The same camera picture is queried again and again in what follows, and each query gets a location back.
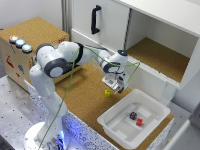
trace black handle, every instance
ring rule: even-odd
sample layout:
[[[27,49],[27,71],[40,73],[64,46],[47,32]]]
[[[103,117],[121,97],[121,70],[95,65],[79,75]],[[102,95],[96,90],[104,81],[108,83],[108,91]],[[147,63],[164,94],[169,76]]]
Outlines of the black handle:
[[[96,8],[92,10],[92,25],[91,25],[91,30],[92,34],[98,33],[100,30],[96,28],[96,12],[101,10],[101,7],[96,5]]]

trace cable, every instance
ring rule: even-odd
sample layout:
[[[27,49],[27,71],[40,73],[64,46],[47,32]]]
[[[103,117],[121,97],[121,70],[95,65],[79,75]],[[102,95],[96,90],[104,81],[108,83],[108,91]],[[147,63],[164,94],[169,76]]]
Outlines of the cable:
[[[131,76],[129,77],[128,81],[126,82],[125,87],[126,87],[126,85],[128,84],[128,82],[130,81],[130,79],[132,78],[132,76],[133,76],[133,74],[135,73],[135,71],[136,71],[136,70],[138,69],[138,67],[140,66],[140,62],[137,62],[137,63],[134,63],[134,64],[128,64],[128,65],[116,65],[116,64],[113,64],[113,63],[111,63],[111,62],[108,62],[107,60],[105,60],[104,58],[102,58],[101,56],[99,56],[96,52],[94,52],[92,49],[90,49],[90,48],[88,48],[88,47],[85,47],[85,48],[87,48],[88,50],[90,50],[91,52],[93,52],[95,55],[97,55],[98,57],[100,57],[100,58],[101,58],[102,60],[104,60],[105,62],[107,62],[107,63],[109,63],[109,64],[111,64],[111,65],[114,65],[114,66],[118,66],[118,67],[127,67],[127,66],[133,66],[133,65],[138,64],[137,67],[134,69],[133,73],[131,74]],[[73,61],[73,65],[72,65],[72,73],[71,73],[71,76],[70,76],[69,85],[68,85],[68,87],[67,87],[67,89],[66,89],[65,95],[64,95],[64,97],[63,97],[63,99],[62,99],[62,102],[61,102],[61,104],[60,104],[60,107],[59,107],[59,109],[58,109],[58,112],[56,113],[56,116],[54,117],[53,121],[51,122],[49,128],[47,129],[47,131],[46,131],[46,133],[45,133],[45,135],[44,135],[44,137],[43,137],[43,139],[42,139],[42,141],[41,141],[41,143],[40,143],[40,146],[39,146],[38,150],[41,148],[42,143],[44,142],[44,139],[45,139],[47,133],[49,132],[51,126],[53,125],[54,121],[56,120],[56,118],[57,118],[57,116],[58,116],[58,114],[59,114],[59,112],[60,112],[60,109],[61,109],[61,107],[62,107],[62,104],[63,104],[63,102],[64,102],[64,100],[65,100],[65,98],[66,98],[66,95],[67,95],[68,90],[69,90],[70,85],[71,85],[71,81],[72,81],[72,77],[73,77],[73,73],[74,73],[75,60],[76,60],[76,56],[77,56],[77,53],[78,53],[79,49],[80,49],[80,48],[78,48],[78,49],[76,50],[76,53],[75,53],[75,55],[74,55],[74,61]]]

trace cardboard box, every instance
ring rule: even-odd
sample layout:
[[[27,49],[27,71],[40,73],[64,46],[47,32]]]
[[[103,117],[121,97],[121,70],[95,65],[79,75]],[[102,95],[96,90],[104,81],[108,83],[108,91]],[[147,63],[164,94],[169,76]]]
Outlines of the cardboard box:
[[[15,45],[10,44],[9,38],[17,35],[24,39],[26,44],[32,46],[32,53],[25,54]],[[36,17],[15,26],[0,31],[0,51],[7,75],[28,91],[24,79],[31,83],[29,70],[34,65],[37,47],[42,43],[50,43],[55,48],[63,41],[68,41],[69,35],[46,22],[40,17]],[[53,79],[54,83],[67,77],[69,73]]]

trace cabinet shelf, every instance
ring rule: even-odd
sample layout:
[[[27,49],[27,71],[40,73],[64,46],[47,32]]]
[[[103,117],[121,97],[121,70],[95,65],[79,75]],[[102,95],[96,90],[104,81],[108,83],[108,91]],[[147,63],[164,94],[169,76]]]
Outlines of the cabinet shelf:
[[[181,82],[190,60],[149,38],[144,38],[126,52],[178,82]]]

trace red block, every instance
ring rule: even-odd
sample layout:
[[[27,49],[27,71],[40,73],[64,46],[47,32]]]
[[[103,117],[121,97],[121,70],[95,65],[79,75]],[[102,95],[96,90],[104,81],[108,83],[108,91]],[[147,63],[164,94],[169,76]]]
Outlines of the red block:
[[[142,126],[142,122],[143,122],[143,119],[138,118],[137,122],[136,122],[136,125]]]

